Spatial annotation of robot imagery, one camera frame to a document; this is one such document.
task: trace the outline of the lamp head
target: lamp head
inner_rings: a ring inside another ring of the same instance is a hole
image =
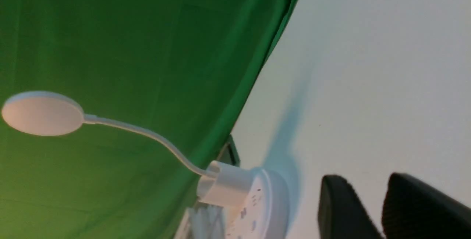
[[[40,136],[65,135],[84,123],[84,110],[77,102],[47,91],[14,95],[5,101],[1,114],[11,127]]]

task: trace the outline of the desk lamp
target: desk lamp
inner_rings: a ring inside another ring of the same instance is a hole
[[[196,189],[200,202],[224,207],[226,239],[282,239],[288,223],[288,190],[276,172],[260,167],[245,170],[218,161],[206,170],[190,162],[161,135],[135,125],[85,114],[82,107],[64,95],[32,91],[7,99],[1,111],[5,122],[31,135],[58,136],[78,130],[82,124],[105,125],[149,137],[201,176]]]

